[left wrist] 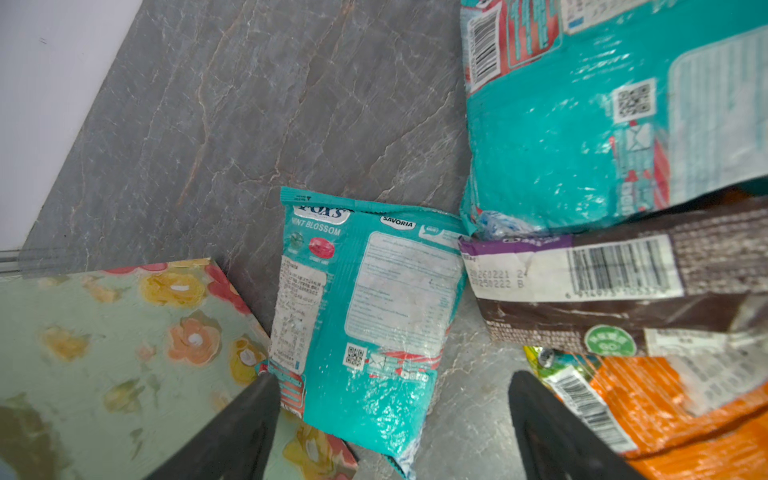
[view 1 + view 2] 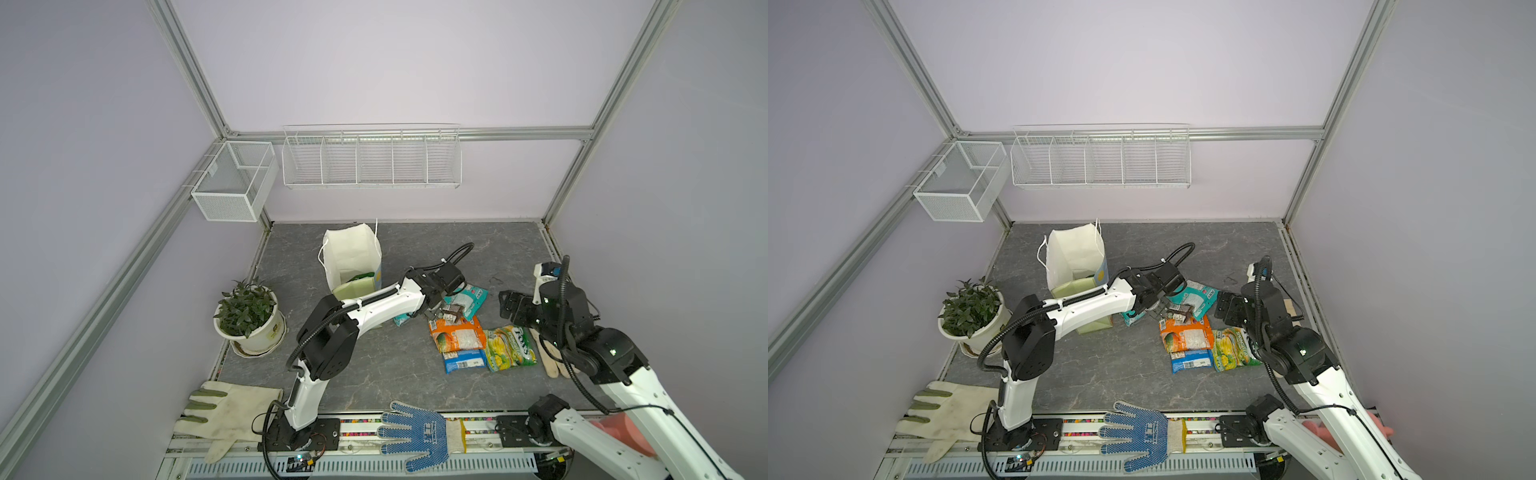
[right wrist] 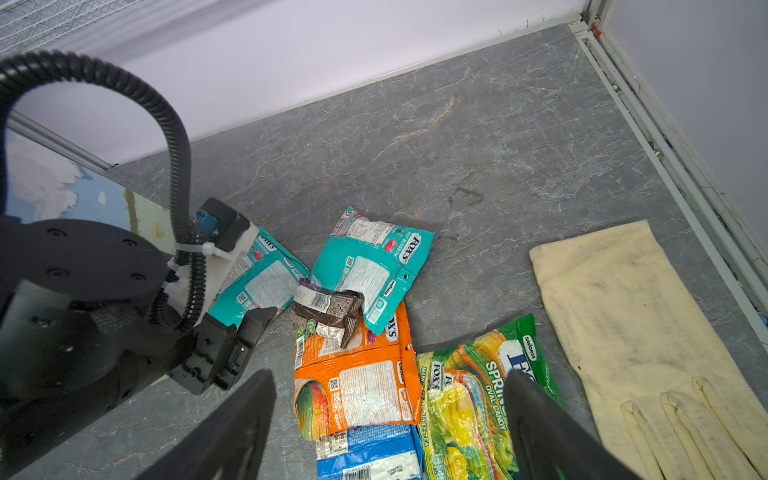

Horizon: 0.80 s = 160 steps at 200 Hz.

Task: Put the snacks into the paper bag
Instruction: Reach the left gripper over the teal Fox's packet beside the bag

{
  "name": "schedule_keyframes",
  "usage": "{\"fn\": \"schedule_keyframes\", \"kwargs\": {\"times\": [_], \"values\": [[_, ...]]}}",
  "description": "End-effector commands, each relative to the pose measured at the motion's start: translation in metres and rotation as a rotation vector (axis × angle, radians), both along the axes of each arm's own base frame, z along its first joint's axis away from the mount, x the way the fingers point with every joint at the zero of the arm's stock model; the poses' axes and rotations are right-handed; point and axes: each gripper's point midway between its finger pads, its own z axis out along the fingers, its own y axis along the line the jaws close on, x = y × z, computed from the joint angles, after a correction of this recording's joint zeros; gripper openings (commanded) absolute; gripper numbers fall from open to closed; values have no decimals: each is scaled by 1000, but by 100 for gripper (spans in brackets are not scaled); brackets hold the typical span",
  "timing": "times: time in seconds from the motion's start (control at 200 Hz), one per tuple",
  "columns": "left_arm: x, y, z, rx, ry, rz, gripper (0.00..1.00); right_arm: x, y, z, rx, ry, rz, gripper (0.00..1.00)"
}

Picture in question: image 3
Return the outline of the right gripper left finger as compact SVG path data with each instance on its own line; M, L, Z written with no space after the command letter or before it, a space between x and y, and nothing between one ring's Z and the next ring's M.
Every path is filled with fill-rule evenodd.
M140 479L255 479L267 445L276 386L255 372Z

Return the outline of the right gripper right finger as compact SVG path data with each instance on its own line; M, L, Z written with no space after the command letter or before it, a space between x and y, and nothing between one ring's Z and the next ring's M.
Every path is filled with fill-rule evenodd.
M636 479L528 375L511 370L504 407L521 479Z

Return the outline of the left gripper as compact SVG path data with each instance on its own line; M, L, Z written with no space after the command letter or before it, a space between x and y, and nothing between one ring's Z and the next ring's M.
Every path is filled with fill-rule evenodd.
M236 327L205 314L192 331L191 353L169 372L169 378L194 395L212 386L230 390L241 379L255 346L277 316L277 307L251 309Z

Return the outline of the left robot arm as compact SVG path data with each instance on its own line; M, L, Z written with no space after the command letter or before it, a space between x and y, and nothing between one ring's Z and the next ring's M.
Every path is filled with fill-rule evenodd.
M255 309L240 326L208 309L239 248L243 217L218 202L216 225L191 216L191 152L167 100L138 76L76 53L41 50L1 62L1 115L28 92L81 82L117 93L158 124L170 159L165 254L129 230L58 218L26 223L1 216L1 475L10 478L162 376L227 400L170 452L147 479L254 479L266 449L276 387L245 368L276 309Z

